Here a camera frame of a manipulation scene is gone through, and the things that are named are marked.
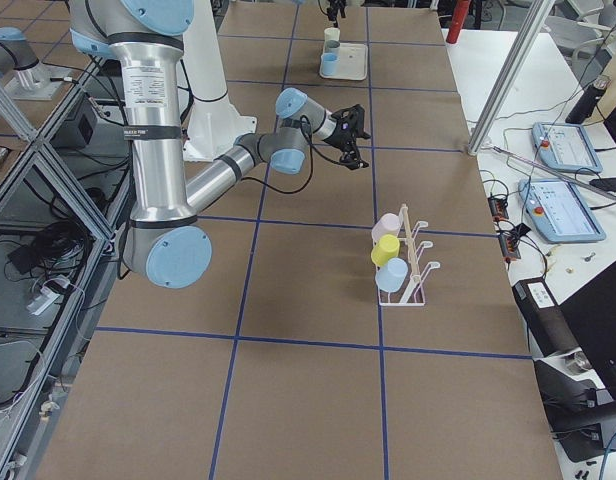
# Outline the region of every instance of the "black label band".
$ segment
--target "black label band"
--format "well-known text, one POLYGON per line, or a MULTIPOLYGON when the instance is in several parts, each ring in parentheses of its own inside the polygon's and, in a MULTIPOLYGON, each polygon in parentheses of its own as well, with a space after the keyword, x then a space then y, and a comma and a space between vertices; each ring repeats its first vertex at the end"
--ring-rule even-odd
POLYGON ((241 176, 242 176, 241 168, 239 168, 239 165, 237 165, 237 162, 235 162, 231 157, 227 155, 220 155, 219 157, 217 157, 215 161, 217 160, 221 160, 222 162, 224 162, 226 165, 230 167, 230 169, 235 174, 235 178, 237 179, 237 181, 241 180, 241 176))
POLYGON ((124 127, 124 140, 176 140, 181 138, 181 128, 160 125, 133 125, 124 127))
POLYGON ((178 220, 162 220, 158 222, 143 222, 141 220, 130 220, 130 225, 135 228, 155 230, 162 228, 178 228, 192 225, 197 221, 197 216, 180 218, 178 220))

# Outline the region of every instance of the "white tray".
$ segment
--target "white tray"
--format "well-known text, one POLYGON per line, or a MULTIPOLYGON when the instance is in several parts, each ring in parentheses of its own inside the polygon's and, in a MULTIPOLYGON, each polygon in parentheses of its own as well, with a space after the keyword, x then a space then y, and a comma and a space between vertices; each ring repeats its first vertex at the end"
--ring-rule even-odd
POLYGON ((368 45, 363 43, 342 43, 339 46, 339 59, 334 75, 324 75, 323 78, 339 80, 364 80, 368 75, 368 45))

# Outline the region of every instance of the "blue tape line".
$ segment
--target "blue tape line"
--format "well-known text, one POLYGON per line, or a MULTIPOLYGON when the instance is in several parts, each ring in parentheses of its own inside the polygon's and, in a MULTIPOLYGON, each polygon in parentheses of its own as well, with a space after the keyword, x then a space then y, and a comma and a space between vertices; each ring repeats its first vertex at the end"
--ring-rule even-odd
MULTIPOLYGON (((225 38, 247 38, 247 39, 252 39, 252 40, 299 40, 301 42, 323 42, 322 39, 319 38, 305 38, 305 37, 276 37, 276 36, 258 36, 258 35, 238 35, 238 34, 227 34, 227 33, 222 33, 222 34, 218 34, 218 37, 225 37, 225 38)), ((416 47, 443 47, 446 48, 445 44, 442 43, 421 43, 421 42, 389 42, 389 41, 385 41, 385 40, 366 40, 365 42, 368 45, 373 45, 373 44, 387 44, 387 45, 409 45, 409 46, 416 46, 416 47)))
POLYGON ((211 338, 214 340, 234 340, 233 335, 222 335, 219 333, 203 333, 203 332, 186 332, 180 330, 153 330, 145 328, 128 328, 128 327, 96 327, 98 332, 114 332, 114 333, 140 333, 142 335, 163 335, 166 337, 194 337, 194 338, 211 338))
POLYGON ((458 148, 423 148, 423 147, 372 147, 375 150, 408 150, 413 152, 463 153, 458 148))
MULTIPOLYGON (((222 220, 228 222, 243 222, 243 223, 260 223, 268 225, 289 225, 299 227, 323 227, 323 228, 341 228, 349 230, 372 230, 372 227, 364 225, 341 225, 336 223, 309 223, 309 222, 293 222, 289 220, 266 220, 266 219, 251 219, 251 218, 239 218, 239 217, 220 217, 214 215, 198 215, 197 218, 201 220, 222 220)), ((458 237, 480 237, 480 238, 497 238, 495 233, 478 233, 478 232, 457 232, 452 230, 428 230, 423 233, 429 233, 431 235, 449 235, 458 237)))
POLYGON ((292 222, 286 220, 265 220, 262 219, 261 223, 267 223, 270 225, 297 225, 301 227, 324 227, 324 228, 342 228, 349 230, 371 230, 372 227, 364 225, 340 225, 337 223, 310 223, 310 222, 292 222))
MULTIPOLYGON (((299 5, 297 5, 296 9, 295 9, 295 19, 292 25, 292 36, 294 37, 295 35, 295 29, 297 28, 297 17, 299 14, 299 5)), ((285 85, 286 82, 286 78, 288 75, 288 65, 290 63, 290 54, 292 51, 292 38, 290 40, 290 43, 288 45, 288 55, 286 57, 286 67, 284 69, 284 76, 283 76, 283 84, 282 84, 282 89, 283 89, 283 85, 285 85)), ((277 121, 275 121, 275 131, 277 129, 277 121)), ((268 179, 268 174, 270 171, 270 165, 267 165, 266 168, 266 175, 264 176, 264 181, 267 181, 268 179)), ((241 305, 239 307, 239 320, 237 321, 237 329, 235 331, 235 340, 233 343, 233 349, 232 349, 232 353, 230 356, 230 366, 228 368, 228 375, 226 378, 226 386, 224 388, 224 396, 222 399, 222 404, 221 404, 221 413, 219 415, 219 423, 217 425, 217 434, 215 436, 215 446, 213 449, 213 454, 212 454, 212 462, 210 465, 210 471, 208 473, 208 480, 214 480, 215 478, 215 472, 217 469, 217 459, 219 458, 219 448, 221 445, 221 434, 223 432, 223 425, 224 425, 224 420, 226 417, 226 409, 228 407, 228 399, 230 396, 230 385, 232 382, 232 376, 233 376, 233 372, 234 372, 234 367, 235 367, 235 361, 237 359, 237 351, 238 351, 238 346, 239 346, 239 334, 241 332, 241 324, 243 321, 243 317, 244 317, 244 310, 246 307, 246 299, 248 297, 248 287, 250 284, 250 276, 252 274, 252 265, 253 265, 253 260, 254 260, 254 256, 255 256, 255 251, 257 248, 257 237, 259 235, 259 227, 261 225, 261 214, 263 212, 263 208, 264 208, 264 201, 265 201, 265 197, 266 197, 266 188, 262 187, 261 189, 261 197, 259 199, 259 210, 257 212, 257 222, 255 224, 255 232, 253 234, 253 239, 252 239, 252 245, 251 245, 251 249, 250 249, 250 258, 248 260, 248 269, 246 271, 246 279, 244 281, 244 290, 243 290, 243 294, 241 297, 241 305)))
MULTIPOLYGON (((229 222, 248 222, 257 223, 257 220, 251 218, 239 218, 239 217, 217 217, 213 215, 197 215, 197 218, 201 220, 226 220, 229 222)), ((259 223, 265 223, 270 225, 297 225, 301 227, 324 227, 324 228, 343 228, 350 230, 371 230, 372 227, 364 225, 340 225, 337 223, 310 223, 310 222, 293 222, 290 220, 266 220, 260 219, 259 223)))
POLYGON ((322 342, 319 340, 294 340, 291 338, 269 338, 269 337, 253 337, 240 336, 240 341, 257 342, 257 343, 275 343, 282 345, 304 345, 311 347, 330 347, 330 348, 349 348, 354 350, 379 350, 376 345, 364 345, 361 343, 338 343, 338 342, 322 342))
MULTIPOLYGON (((367 89, 366 85, 324 85, 318 83, 301 83, 301 82, 290 82, 288 84, 284 82, 270 82, 270 81, 258 81, 258 80, 237 80, 230 79, 226 80, 226 83, 249 83, 249 84, 261 84, 261 85, 286 85, 286 86, 294 86, 294 87, 319 87, 319 88, 347 88, 347 89, 356 89, 356 90, 364 90, 367 89)), ((387 90, 387 91, 395 91, 395 92, 424 92, 424 93, 458 93, 457 90, 444 90, 437 88, 415 88, 415 87, 372 87, 374 90, 387 90)))
POLYGON ((387 352, 420 353, 425 355, 443 355, 446 357, 498 358, 502 360, 532 360, 530 355, 511 353, 466 352, 461 350, 436 350, 429 348, 383 347, 387 352))
POLYGON ((12 7, 13 3, 15 3, 15 0, 10 0, 10 3, 0 10, 0 18, 7 18, 7 17, 2 17, 1 14, 4 13, 6 10, 8 10, 10 7, 12 7))
MULTIPOLYGON (((368 44, 368 63, 371 64, 371 51, 370 48, 370 10, 366 10, 366 42, 368 44)), ((377 202, 377 177, 376 177, 376 163, 375 163, 375 129, 374 129, 374 116, 373 116, 373 98, 372 98, 372 73, 371 68, 368 69, 368 116, 370 118, 370 155, 372 159, 372 203, 373 214, 375 217, 375 223, 379 218, 379 208, 377 202)), ((377 328, 379 332, 379 382, 380 382, 380 396, 381 396, 381 434, 382 434, 382 446, 383 446, 383 460, 384 460, 384 480, 390 480, 390 456, 388 449, 388 402, 386 399, 386 359, 384 355, 384 325, 383 316, 381 311, 381 305, 379 305, 379 299, 377 302, 377 328)))
MULTIPOLYGON (((397 347, 389 345, 367 345, 363 343, 346 343, 346 342, 326 342, 321 340, 298 340, 292 338, 274 338, 274 337, 257 337, 253 335, 226 335, 221 333, 206 333, 206 332, 190 332, 183 330, 156 330, 150 328, 131 328, 131 327, 96 327, 98 332, 111 333, 130 333, 138 335, 161 335, 165 337, 192 337, 192 338, 207 338, 211 340, 239 340, 253 343, 279 343, 283 345, 305 345, 315 347, 330 347, 330 348, 350 348, 355 350, 384 350, 397 353, 417 353, 424 355, 439 355, 443 357, 474 357, 474 358, 496 358, 503 360, 532 360, 530 355, 518 355, 513 353, 489 353, 489 352, 471 352, 467 350, 442 350, 432 348, 417 348, 417 347, 397 347)), ((383 342, 383 329, 380 336, 380 342, 383 342)))

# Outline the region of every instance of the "yellow cup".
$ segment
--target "yellow cup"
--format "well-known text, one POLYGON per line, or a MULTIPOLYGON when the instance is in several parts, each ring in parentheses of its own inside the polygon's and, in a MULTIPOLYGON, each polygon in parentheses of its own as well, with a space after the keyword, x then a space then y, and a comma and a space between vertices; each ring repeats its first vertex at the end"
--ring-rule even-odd
POLYGON ((399 239, 395 235, 386 234, 375 244, 370 259, 378 267, 383 267, 388 260, 399 255, 399 239))

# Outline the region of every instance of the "white cup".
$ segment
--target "white cup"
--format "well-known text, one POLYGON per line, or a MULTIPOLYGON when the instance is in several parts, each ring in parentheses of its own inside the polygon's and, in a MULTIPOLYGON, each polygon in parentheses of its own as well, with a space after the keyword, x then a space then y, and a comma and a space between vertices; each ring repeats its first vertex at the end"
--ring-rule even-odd
POLYGON ((394 213, 386 213, 379 219, 375 226, 372 227, 372 239, 376 243, 384 235, 390 234, 398 236, 399 230, 401 230, 401 220, 399 220, 399 216, 394 213))
POLYGON ((336 40, 339 41, 339 35, 341 34, 341 30, 336 27, 328 27, 324 30, 324 42, 328 40, 336 40))

